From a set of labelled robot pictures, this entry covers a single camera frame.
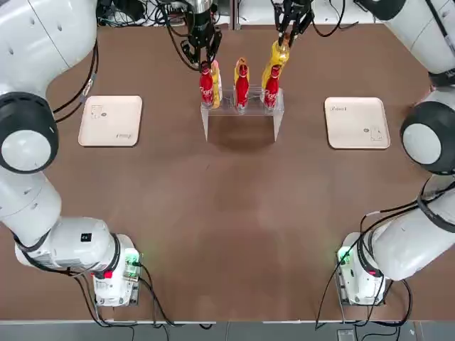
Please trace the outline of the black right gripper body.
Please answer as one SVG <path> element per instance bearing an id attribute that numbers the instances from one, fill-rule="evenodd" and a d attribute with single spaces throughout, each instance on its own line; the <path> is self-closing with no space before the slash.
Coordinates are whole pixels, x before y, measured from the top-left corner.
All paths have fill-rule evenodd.
<path id="1" fill-rule="evenodd" d="M 311 9 L 312 0 L 283 0 L 285 11 L 308 11 Z"/>

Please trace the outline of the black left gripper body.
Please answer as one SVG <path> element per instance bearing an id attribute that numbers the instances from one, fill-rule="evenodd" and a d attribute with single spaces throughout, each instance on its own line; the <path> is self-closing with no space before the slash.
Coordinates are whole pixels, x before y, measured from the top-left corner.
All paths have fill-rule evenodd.
<path id="1" fill-rule="evenodd" d="M 219 30 L 214 24 L 214 11 L 187 15 L 188 41 L 194 48 L 213 48 L 219 43 Z"/>

